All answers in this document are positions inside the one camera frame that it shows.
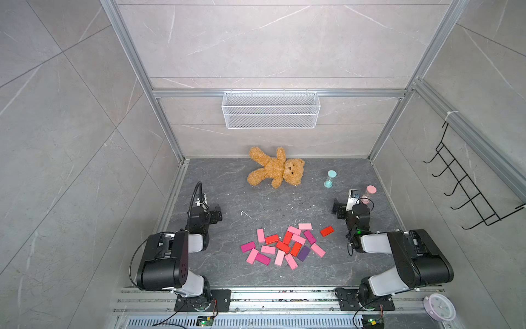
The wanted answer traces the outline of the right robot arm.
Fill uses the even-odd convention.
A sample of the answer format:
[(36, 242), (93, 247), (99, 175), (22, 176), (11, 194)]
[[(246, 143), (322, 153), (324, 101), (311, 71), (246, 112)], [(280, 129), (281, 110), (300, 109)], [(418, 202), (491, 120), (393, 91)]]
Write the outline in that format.
[(373, 201), (349, 191), (347, 202), (334, 200), (331, 213), (346, 223), (347, 251), (389, 254), (394, 266), (381, 274), (363, 278), (356, 300), (365, 309), (374, 309), (393, 294), (422, 287), (442, 285), (454, 278), (453, 267), (426, 230), (370, 231)]

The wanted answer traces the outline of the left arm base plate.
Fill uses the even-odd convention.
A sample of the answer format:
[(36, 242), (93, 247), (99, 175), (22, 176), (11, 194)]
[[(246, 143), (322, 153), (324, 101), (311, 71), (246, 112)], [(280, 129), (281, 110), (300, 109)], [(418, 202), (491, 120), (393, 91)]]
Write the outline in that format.
[(178, 296), (174, 311), (179, 312), (227, 312), (230, 309), (231, 290), (212, 289), (198, 297)]

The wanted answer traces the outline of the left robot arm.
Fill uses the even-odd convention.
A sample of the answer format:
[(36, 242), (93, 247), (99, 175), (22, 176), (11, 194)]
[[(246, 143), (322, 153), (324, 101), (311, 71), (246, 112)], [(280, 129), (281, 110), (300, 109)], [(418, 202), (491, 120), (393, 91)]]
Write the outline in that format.
[(190, 271), (189, 255), (207, 250), (210, 226), (223, 220), (221, 207), (211, 209), (201, 182), (188, 206), (186, 225), (177, 232), (149, 235), (137, 248), (142, 256), (136, 271), (130, 261), (128, 276), (141, 291), (170, 291), (178, 295), (177, 307), (205, 311), (214, 304), (208, 279)]

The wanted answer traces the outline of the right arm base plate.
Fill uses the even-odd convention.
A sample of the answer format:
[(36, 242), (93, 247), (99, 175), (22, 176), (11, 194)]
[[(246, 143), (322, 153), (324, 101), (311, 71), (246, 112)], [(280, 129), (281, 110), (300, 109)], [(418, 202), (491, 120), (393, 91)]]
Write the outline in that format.
[(394, 311), (391, 296), (374, 296), (367, 289), (345, 289), (337, 287), (334, 294), (341, 311)]

